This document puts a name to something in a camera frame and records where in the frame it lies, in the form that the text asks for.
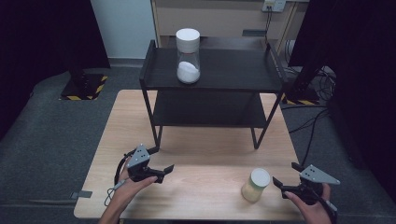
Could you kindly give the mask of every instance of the black curtain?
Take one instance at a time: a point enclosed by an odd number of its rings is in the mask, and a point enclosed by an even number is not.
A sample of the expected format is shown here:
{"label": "black curtain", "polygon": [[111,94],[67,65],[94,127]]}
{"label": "black curtain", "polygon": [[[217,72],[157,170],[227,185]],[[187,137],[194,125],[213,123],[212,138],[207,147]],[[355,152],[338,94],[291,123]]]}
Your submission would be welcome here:
{"label": "black curtain", "polygon": [[0,139],[35,84],[93,67],[109,63],[89,0],[0,1]]}
{"label": "black curtain", "polygon": [[328,107],[335,128],[350,159],[370,169],[394,202],[395,11],[394,0],[311,0],[290,58],[291,65],[305,66],[320,57],[324,63],[314,66],[334,70]]}

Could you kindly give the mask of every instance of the gray carpet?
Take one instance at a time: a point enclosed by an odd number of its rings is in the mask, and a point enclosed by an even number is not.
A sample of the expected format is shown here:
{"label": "gray carpet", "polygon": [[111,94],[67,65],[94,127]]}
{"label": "gray carpet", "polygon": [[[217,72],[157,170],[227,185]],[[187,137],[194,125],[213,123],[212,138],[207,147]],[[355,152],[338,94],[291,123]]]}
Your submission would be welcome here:
{"label": "gray carpet", "polygon": [[[69,75],[64,73],[48,78],[36,85],[32,98],[1,140],[1,223],[97,221],[75,218],[74,204],[67,200],[71,192],[82,188],[118,91],[139,89],[139,68],[114,67],[88,72],[108,76],[96,100],[58,100]],[[289,130],[293,130],[321,110],[323,108],[294,108],[283,110],[283,114]],[[310,132],[311,127],[290,135],[300,161]],[[316,124],[306,164],[310,163],[341,180],[340,186],[332,187],[332,202],[339,209],[338,223],[396,223],[396,205],[370,171],[353,167],[329,117]],[[50,203],[31,203],[29,200],[49,200]],[[127,223],[170,221],[128,220]],[[294,222],[241,220],[233,223]]]}

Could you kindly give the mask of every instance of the shelf tier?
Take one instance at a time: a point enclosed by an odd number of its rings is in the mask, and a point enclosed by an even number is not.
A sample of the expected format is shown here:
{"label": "shelf tier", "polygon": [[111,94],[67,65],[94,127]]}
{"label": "shelf tier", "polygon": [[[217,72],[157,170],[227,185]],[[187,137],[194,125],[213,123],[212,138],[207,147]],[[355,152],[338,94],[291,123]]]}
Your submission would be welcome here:
{"label": "shelf tier", "polygon": [[155,126],[249,127],[266,123],[257,92],[158,91]]}
{"label": "shelf tier", "polygon": [[200,49],[201,76],[196,83],[177,79],[177,50],[149,49],[140,77],[146,90],[253,91],[282,89],[269,51]]}

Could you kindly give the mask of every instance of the white wall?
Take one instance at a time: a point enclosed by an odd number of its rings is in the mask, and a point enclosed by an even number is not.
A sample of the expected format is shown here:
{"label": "white wall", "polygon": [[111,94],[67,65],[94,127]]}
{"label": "white wall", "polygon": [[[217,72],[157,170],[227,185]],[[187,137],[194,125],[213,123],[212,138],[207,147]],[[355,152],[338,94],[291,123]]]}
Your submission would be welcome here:
{"label": "white wall", "polygon": [[150,0],[91,0],[108,58],[144,59],[155,39]]}

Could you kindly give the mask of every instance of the clear glass jar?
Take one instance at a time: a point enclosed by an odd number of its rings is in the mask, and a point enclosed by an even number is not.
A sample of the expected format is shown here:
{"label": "clear glass jar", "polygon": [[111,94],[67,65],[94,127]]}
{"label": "clear glass jar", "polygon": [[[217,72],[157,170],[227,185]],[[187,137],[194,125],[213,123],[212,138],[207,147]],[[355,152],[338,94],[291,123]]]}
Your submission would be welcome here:
{"label": "clear glass jar", "polygon": [[271,177],[267,171],[256,168],[251,172],[249,179],[242,187],[242,195],[249,202],[256,203],[262,197],[262,192],[270,181]]}
{"label": "clear glass jar", "polygon": [[177,51],[177,78],[186,84],[196,82],[201,75],[199,50],[192,53]]}
{"label": "clear glass jar", "polygon": [[176,32],[177,78],[186,84],[196,82],[200,75],[199,45],[200,33],[191,28]]}

